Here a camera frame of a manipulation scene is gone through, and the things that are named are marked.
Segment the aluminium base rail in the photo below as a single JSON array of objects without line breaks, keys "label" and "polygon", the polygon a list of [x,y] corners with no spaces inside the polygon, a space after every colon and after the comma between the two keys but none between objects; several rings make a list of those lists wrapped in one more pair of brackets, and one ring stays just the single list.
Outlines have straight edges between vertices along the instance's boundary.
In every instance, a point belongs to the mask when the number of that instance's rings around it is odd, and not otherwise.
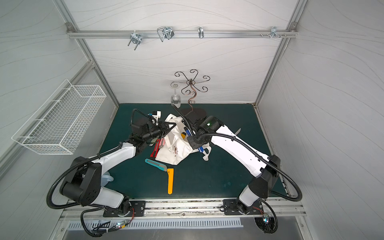
[{"label": "aluminium base rail", "polygon": [[[184,198],[184,199],[137,199],[145,201],[143,207],[135,211],[135,219],[188,219],[188,218],[229,218],[223,212],[223,198]],[[267,204],[256,205],[247,214],[235,214],[235,217],[260,217],[261,211],[277,217],[305,217],[306,210],[301,202],[272,197],[266,200]]]}]

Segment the aluminium top rail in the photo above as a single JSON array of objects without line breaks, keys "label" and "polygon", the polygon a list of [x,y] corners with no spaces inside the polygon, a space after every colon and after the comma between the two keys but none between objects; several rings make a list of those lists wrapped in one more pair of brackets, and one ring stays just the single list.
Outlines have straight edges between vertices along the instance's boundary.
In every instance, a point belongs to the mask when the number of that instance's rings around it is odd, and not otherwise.
[{"label": "aluminium top rail", "polygon": [[171,39],[291,39],[299,35],[296,28],[278,30],[276,27],[267,30],[207,30],[203,27],[174,30],[172,27],[160,27],[156,30],[81,31],[76,30],[72,23],[65,23],[65,26],[70,39],[125,39],[129,44],[133,43],[135,48],[146,39],[158,39],[161,42]]}]

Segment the clear wine glass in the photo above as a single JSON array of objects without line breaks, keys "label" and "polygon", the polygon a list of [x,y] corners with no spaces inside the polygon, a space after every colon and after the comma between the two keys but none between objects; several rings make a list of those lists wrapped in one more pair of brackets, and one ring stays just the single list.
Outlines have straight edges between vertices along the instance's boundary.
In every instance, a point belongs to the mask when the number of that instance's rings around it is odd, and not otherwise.
[{"label": "clear wine glass", "polygon": [[174,90],[174,94],[171,96],[171,104],[175,105],[177,108],[180,108],[181,96],[177,93],[177,89],[180,87],[179,83],[172,82],[170,87]]}]

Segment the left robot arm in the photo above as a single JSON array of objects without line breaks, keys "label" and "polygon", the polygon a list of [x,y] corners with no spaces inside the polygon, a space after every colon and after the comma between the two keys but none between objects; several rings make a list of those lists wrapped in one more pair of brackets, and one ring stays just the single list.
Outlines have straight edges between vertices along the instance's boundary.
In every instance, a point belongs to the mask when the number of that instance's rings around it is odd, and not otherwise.
[{"label": "left robot arm", "polygon": [[175,123],[158,121],[147,116],[141,126],[132,124],[129,138],[111,150],[90,158],[78,157],[69,169],[50,187],[46,203],[60,210],[74,206],[92,206],[106,209],[116,216],[129,214],[129,196],[103,187],[102,176],[120,163],[141,153],[153,139],[165,137],[176,127]]}]

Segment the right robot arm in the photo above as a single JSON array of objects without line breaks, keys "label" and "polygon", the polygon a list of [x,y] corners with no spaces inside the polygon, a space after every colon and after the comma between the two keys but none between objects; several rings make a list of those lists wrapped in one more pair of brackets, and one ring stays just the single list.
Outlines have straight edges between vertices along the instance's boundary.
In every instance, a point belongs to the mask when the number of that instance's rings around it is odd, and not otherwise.
[{"label": "right robot arm", "polygon": [[[268,156],[254,149],[214,116],[194,125],[187,118],[184,118],[182,123],[186,125],[187,141],[193,149],[198,149],[208,143],[214,144],[238,160],[253,176],[236,200],[237,211],[241,214],[249,214],[254,203],[267,199],[270,194],[291,202],[302,200],[303,193],[300,187],[281,170],[281,160],[278,156]],[[273,191],[280,176],[294,187],[297,192],[296,197]]]}]

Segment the teal utility knife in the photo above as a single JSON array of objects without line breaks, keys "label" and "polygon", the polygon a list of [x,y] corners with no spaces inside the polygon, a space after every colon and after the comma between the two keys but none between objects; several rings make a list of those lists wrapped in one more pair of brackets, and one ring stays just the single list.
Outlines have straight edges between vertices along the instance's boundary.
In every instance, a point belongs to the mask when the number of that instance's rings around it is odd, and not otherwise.
[{"label": "teal utility knife", "polygon": [[149,164],[149,165],[151,165],[151,166],[153,166],[153,167],[155,167],[155,168],[157,168],[163,172],[167,172],[167,170],[168,170],[166,165],[161,164],[159,162],[156,162],[154,160],[145,159],[145,163],[147,163],[147,164]]}]

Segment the blue utility knife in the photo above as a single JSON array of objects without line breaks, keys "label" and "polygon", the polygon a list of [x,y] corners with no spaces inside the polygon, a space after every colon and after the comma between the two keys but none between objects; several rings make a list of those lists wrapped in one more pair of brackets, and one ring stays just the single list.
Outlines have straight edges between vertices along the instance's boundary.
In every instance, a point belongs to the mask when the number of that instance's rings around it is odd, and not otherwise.
[{"label": "blue utility knife", "polygon": [[204,153],[205,151],[203,148],[203,145],[204,145],[203,139],[198,134],[195,134],[193,131],[191,131],[187,127],[184,127],[184,131],[187,134],[186,140],[190,144],[191,148],[193,150],[198,150],[200,153]]}]

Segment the orange utility knife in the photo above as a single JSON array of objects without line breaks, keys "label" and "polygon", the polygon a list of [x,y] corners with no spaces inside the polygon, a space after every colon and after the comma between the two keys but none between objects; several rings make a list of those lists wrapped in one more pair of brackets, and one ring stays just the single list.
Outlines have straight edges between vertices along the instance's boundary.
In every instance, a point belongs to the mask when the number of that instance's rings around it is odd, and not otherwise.
[{"label": "orange utility knife", "polygon": [[167,169],[168,173],[168,194],[171,195],[173,193],[173,185],[174,185],[174,169]]}]

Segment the white cloth tote pouch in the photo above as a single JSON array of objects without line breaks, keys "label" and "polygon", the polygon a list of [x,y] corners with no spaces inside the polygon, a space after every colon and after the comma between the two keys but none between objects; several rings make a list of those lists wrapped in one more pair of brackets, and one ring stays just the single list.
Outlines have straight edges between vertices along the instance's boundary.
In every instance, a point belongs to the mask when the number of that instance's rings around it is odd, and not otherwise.
[{"label": "white cloth tote pouch", "polygon": [[176,126],[164,137],[165,144],[159,149],[155,160],[158,162],[178,165],[182,160],[192,153],[200,153],[198,149],[193,150],[187,139],[183,139],[182,133],[186,127],[182,123],[182,117],[169,114],[166,122],[176,123]]}]

